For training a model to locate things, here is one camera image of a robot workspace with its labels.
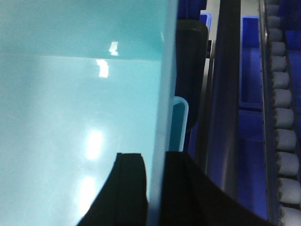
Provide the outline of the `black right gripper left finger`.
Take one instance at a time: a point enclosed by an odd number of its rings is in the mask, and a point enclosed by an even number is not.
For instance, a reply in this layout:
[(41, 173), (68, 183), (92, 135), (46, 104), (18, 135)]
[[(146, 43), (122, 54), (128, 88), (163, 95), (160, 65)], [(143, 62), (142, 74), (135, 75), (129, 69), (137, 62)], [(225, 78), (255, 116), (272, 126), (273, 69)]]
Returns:
[(113, 168), (79, 226), (144, 226), (146, 171), (139, 153), (118, 153)]

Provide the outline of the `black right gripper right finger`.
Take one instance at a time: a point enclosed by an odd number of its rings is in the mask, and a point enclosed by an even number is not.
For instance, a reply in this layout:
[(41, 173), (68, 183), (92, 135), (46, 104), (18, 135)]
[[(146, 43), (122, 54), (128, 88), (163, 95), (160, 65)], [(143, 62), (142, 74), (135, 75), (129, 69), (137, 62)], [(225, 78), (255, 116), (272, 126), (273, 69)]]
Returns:
[(219, 189), (183, 152), (166, 152), (162, 226), (268, 226)]

